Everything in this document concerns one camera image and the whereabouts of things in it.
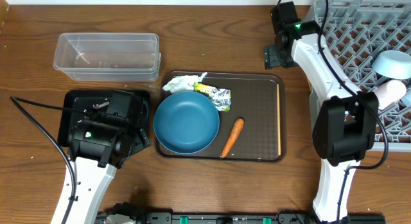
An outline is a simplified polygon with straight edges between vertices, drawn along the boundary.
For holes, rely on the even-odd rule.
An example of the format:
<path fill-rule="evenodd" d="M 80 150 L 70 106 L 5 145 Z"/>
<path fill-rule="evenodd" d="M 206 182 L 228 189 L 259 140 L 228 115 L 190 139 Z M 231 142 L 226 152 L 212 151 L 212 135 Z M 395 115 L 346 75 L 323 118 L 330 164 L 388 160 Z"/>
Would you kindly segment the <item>orange carrot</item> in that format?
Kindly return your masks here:
<path fill-rule="evenodd" d="M 234 146 L 236 140 L 238 139 L 239 135 L 241 134 L 241 131 L 243 130 L 244 124 L 245 124 L 245 120 L 242 117 L 238 118 L 235 121 L 235 123 L 232 127 L 232 130 L 229 134 L 229 137 L 227 139 L 227 142 L 225 143 L 225 146 L 223 148 L 222 158 L 225 158 L 229 154 L 230 150 L 232 149 L 232 147 Z"/>

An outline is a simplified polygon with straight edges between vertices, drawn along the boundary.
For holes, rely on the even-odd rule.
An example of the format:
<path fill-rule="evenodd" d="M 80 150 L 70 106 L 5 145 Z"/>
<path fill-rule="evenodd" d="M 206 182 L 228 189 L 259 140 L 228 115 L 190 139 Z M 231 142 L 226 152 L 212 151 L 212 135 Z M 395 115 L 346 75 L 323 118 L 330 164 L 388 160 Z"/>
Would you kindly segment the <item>light blue bowl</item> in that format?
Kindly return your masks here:
<path fill-rule="evenodd" d="M 382 51 L 371 67 L 387 78 L 406 80 L 410 78 L 410 55 L 395 50 Z"/>

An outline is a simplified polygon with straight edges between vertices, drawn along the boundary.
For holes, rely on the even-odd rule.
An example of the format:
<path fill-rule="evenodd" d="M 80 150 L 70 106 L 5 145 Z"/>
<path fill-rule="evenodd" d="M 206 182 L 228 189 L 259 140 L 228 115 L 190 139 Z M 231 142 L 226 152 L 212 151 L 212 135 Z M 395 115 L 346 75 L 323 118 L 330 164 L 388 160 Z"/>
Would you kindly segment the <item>light blue cup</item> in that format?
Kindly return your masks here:
<path fill-rule="evenodd" d="M 401 102 L 406 106 L 410 107 L 411 106 L 411 91 L 408 91 L 402 98 Z"/>

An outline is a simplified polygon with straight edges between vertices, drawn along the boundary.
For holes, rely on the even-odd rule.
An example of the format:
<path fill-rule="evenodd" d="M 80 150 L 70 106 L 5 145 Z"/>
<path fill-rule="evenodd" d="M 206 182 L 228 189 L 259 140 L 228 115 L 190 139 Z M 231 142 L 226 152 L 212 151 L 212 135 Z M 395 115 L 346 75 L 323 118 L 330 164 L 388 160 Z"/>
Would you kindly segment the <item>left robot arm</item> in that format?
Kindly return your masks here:
<path fill-rule="evenodd" d="M 72 90 L 64 98 L 58 132 L 70 165 L 53 223 L 103 223 L 102 198 L 116 171 L 151 145 L 150 94 L 145 90 Z"/>

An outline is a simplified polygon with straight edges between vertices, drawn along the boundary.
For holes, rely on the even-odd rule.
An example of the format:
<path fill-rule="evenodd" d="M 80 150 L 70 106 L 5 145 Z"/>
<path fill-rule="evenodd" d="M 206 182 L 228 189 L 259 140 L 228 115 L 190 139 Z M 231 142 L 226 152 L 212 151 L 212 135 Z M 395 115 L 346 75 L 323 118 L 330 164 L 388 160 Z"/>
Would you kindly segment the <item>dark blue plate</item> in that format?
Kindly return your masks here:
<path fill-rule="evenodd" d="M 216 138 L 220 116 L 211 100 L 186 91 L 165 98 L 153 119 L 157 140 L 167 150 L 189 155 L 206 149 Z"/>

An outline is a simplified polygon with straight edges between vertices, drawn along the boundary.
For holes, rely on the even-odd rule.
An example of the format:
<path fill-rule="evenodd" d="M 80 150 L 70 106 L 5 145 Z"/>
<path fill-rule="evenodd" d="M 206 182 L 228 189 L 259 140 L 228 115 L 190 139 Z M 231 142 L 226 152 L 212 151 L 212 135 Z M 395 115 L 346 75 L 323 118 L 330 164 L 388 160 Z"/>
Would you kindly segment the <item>white pink cup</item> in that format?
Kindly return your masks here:
<path fill-rule="evenodd" d="M 379 103 L 378 109 L 383 110 L 391 104 L 397 103 L 406 94 L 406 91 L 405 84 L 399 80 L 390 80 L 379 86 L 374 91 Z"/>

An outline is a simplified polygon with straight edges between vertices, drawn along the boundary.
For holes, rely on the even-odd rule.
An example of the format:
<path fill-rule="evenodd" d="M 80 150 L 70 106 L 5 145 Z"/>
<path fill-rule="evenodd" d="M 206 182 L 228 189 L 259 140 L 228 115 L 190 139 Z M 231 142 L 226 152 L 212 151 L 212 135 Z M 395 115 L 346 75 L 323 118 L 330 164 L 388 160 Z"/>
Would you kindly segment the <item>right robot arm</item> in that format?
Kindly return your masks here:
<path fill-rule="evenodd" d="M 298 65 L 311 83 L 313 145 L 321 159 L 312 211 L 317 223 L 348 223 L 347 200 L 355 171 L 374 144 L 377 95 L 364 93 L 343 72 L 315 21 L 272 21 L 277 64 Z"/>

